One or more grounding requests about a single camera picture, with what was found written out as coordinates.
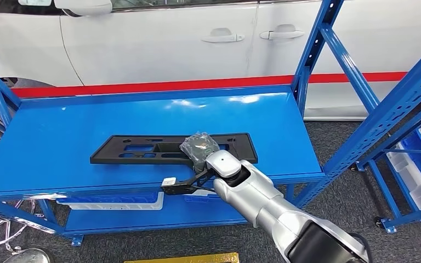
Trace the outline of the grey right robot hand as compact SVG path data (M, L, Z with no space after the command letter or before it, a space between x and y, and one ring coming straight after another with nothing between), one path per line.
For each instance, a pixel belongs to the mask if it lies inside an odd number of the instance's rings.
M201 173L206 167L206 158L220 150L218 143L206 132L186 137L179 148L192 161L195 173Z

